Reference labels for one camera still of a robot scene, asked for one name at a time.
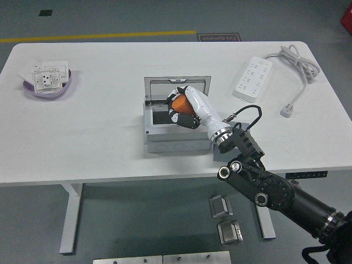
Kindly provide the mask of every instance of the purple bowl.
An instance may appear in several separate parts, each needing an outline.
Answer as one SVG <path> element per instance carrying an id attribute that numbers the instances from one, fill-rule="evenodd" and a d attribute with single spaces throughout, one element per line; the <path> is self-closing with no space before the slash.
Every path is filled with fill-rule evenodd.
<path id="1" fill-rule="evenodd" d="M 68 82 L 66 82 L 63 86 L 62 86 L 62 90 L 60 92 L 56 92 L 56 93 L 48 93 L 48 94 L 43 94 L 43 93 L 36 93 L 34 91 L 34 86 L 31 85 L 29 82 L 24 81 L 23 82 L 23 88 L 24 90 L 26 90 L 27 92 L 29 92 L 31 95 L 33 96 L 38 96 L 38 97 L 46 97 L 46 98 L 53 98 L 53 97 L 57 97 L 62 95 L 68 88 L 68 86 L 71 83 L 71 71 L 70 69 L 68 70 Z"/>

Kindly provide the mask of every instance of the white wall outlet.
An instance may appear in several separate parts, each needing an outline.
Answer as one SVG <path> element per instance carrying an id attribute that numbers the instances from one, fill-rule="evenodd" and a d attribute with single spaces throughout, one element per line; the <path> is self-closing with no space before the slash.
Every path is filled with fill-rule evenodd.
<path id="1" fill-rule="evenodd" d="M 54 94 L 62 90 L 59 68 L 35 70 L 33 72 L 34 92 L 37 94 Z"/>

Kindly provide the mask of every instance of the metal plate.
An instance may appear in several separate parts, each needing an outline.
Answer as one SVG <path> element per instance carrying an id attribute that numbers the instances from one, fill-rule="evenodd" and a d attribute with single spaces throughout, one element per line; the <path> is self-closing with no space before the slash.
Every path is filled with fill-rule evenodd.
<path id="1" fill-rule="evenodd" d="M 231 264 L 229 251 L 164 256 L 164 264 Z"/>
<path id="2" fill-rule="evenodd" d="M 125 257 L 94 260 L 93 264 L 163 264 L 163 256 Z"/>

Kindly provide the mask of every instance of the white table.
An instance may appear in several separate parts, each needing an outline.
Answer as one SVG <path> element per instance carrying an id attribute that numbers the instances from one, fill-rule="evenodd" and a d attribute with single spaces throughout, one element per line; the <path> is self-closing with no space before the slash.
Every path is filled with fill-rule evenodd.
<path id="1" fill-rule="evenodd" d="M 62 184 L 70 193 L 61 253 L 72 252 L 82 183 L 214 177 L 211 151 L 146 153 L 146 76 L 210 75 L 209 98 L 221 116 L 248 103 L 233 89 L 252 56 L 292 42 L 31 43 L 16 45 L 0 74 L 0 186 Z M 302 42 L 301 56 L 315 61 Z M 27 94 L 17 76 L 31 59 L 69 61 L 72 83 L 63 96 Z M 352 122 L 321 72 L 295 104 L 298 72 L 278 58 L 257 102 L 263 117 L 251 133 L 273 173 L 351 169 Z M 256 111 L 237 118 L 251 122 Z"/>

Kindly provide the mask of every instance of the table leg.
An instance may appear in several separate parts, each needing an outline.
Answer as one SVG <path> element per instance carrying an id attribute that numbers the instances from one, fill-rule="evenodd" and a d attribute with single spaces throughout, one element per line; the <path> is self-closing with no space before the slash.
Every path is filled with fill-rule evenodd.
<path id="1" fill-rule="evenodd" d="M 69 193 L 60 254 L 72 253 L 83 184 L 62 184 Z"/>

